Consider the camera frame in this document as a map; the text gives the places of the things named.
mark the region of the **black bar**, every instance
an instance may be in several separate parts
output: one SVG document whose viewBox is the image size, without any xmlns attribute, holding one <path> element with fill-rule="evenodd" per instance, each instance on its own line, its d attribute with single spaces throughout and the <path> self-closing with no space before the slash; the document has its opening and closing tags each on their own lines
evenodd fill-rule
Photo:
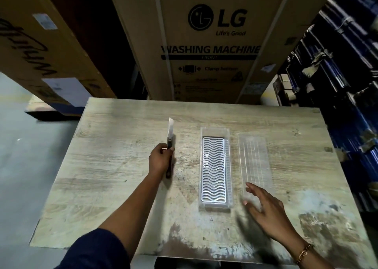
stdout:
<svg viewBox="0 0 378 269">
<path fill-rule="evenodd" d="M 257 55 L 198 55 L 185 54 L 175 55 L 168 54 L 169 60 L 256 60 Z M 161 56 L 162 60 L 166 60 L 166 56 Z"/>
</svg>

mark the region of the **forearm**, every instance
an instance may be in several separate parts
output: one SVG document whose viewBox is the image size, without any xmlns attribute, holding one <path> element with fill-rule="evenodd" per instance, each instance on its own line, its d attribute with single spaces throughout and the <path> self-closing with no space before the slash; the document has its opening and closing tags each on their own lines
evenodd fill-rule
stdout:
<svg viewBox="0 0 378 269">
<path fill-rule="evenodd" d="M 148 174 L 129 198 L 99 228 L 114 233 L 133 258 L 154 203 L 161 179 Z"/>
<path fill-rule="evenodd" d="M 299 234 L 295 234 L 289 237 L 287 242 L 283 245 L 296 261 L 308 243 L 300 237 Z M 299 267 L 301 269 L 333 269 L 333 267 L 321 257 L 314 248 L 308 250 L 308 254 L 302 258 Z"/>
</svg>

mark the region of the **transparent container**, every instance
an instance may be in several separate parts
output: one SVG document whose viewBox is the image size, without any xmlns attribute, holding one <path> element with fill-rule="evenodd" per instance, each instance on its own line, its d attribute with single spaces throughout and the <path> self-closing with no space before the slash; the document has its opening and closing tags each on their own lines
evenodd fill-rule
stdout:
<svg viewBox="0 0 378 269">
<path fill-rule="evenodd" d="M 264 137 L 239 134 L 240 171 L 243 187 L 251 182 L 274 195 L 272 172 L 269 165 L 267 142 Z M 261 207 L 257 196 L 243 190 L 243 198 Z"/>
<path fill-rule="evenodd" d="M 229 209 L 233 205 L 229 129 L 201 128 L 200 145 L 199 207 Z"/>
</svg>

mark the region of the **white strap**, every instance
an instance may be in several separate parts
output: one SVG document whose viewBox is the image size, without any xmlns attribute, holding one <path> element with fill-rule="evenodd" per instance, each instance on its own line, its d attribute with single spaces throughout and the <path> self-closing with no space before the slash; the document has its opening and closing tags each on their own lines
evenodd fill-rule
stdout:
<svg viewBox="0 0 378 269">
<path fill-rule="evenodd" d="M 282 11 L 284 10 L 287 1 L 288 1 L 288 0 L 282 0 L 282 1 L 281 1 L 281 5 L 280 5 L 280 7 L 279 7 L 278 10 L 277 10 L 276 16 L 273 18 L 272 24 L 270 25 L 270 28 L 269 28 L 269 30 L 268 30 L 268 32 L 267 32 L 267 35 L 265 36 L 264 41 L 262 42 L 261 49 L 260 49 L 260 51 L 258 52 L 258 56 L 256 57 L 256 60 L 255 60 L 255 62 L 253 63 L 253 65 L 252 65 L 252 67 L 251 67 L 251 70 L 249 71 L 249 73 L 248 73 L 248 75 L 247 75 L 247 79 L 246 79 L 246 81 L 245 81 L 245 83 L 244 83 L 244 86 L 243 86 L 242 90 L 240 91 L 240 94 L 239 94 L 238 98 L 236 99 L 235 104 L 237 104 L 237 103 L 239 102 L 240 97 L 242 96 L 242 94 L 243 94 L 245 88 L 248 86 L 248 84 L 249 84 L 249 80 L 251 79 L 252 74 L 253 74 L 253 72 L 255 71 L 255 68 L 257 67 L 258 61 L 260 60 L 260 57 L 261 57 L 262 53 L 264 52 L 264 49 L 265 49 L 265 47 L 266 47 L 266 45 L 267 45 L 267 43 L 268 43 L 268 41 L 269 41 L 269 38 L 270 38 L 270 36 L 271 36 L 271 34 L 272 34 L 272 32 L 273 32 L 273 29 L 275 28 L 275 26 L 276 26 L 276 24 L 277 24 L 277 21 L 278 21 L 278 19 L 280 18 L 281 13 L 282 13 Z"/>
<path fill-rule="evenodd" d="M 172 92 L 172 101 L 174 101 L 175 90 L 173 88 L 173 76 L 172 76 L 172 70 L 170 67 L 169 55 L 168 55 L 167 38 L 166 38 L 165 29 L 164 29 L 163 13 L 161 11 L 160 0 L 155 0 L 155 3 L 156 3 L 156 10 L 158 12 L 158 21 L 159 21 L 159 27 L 160 27 L 161 40 L 163 42 L 164 54 L 166 57 L 166 64 L 167 64 L 168 76 L 169 76 L 169 81 L 170 81 L 170 89 Z"/>
</svg>

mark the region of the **lg logo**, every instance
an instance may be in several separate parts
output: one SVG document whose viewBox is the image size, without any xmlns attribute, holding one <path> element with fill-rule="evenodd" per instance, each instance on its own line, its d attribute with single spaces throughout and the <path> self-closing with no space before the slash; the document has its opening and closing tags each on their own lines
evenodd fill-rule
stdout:
<svg viewBox="0 0 378 269">
<path fill-rule="evenodd" d="M 246 9 L 238 9 L 231 15 L 230 22 L 224 22 L 224 9 L 219 12 L 218 27 L 241 27 L 245 23 L 245 17 L 241 15 L 247 14 Z M 197 4 L 191 9 L 188 15 L 188 22 L 191 28 L 201 31 L 210 27 L 214 20 L 214 13 L 212 9 L 206 4 Z"/>
</svg>

